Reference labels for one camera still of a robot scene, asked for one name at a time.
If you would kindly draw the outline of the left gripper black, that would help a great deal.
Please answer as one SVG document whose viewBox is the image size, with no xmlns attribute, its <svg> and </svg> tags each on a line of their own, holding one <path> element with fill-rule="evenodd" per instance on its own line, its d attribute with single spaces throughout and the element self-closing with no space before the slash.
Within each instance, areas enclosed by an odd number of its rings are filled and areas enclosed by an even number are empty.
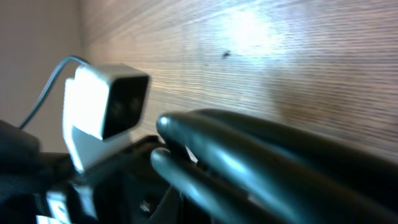
<svg viewBox="0 0 398 224">
<path fill-rule="evenodd" d="M 158 147 L 149 135 L 102 141 L 86 134 L 64 137 L 69 153 L 44 156 L 51 183 L 37 193 L 38 214 L 60 223 L 198 223 L 199 208 L 150 164 Z"/>
</svg>

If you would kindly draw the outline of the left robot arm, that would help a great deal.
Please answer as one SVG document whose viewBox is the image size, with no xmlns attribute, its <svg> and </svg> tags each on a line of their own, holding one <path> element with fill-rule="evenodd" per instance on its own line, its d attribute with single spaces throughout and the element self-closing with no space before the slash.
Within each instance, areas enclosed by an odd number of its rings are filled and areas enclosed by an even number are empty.
<svg viewBox="0 0 398 224">
<path fill-rule="evenodd" d="M 65 153 L 1 123 L 1 222 L 183 223 L 189 207 L 150 164 L 159 138 L 146 136 L 78 173 Z"/>
</svg>

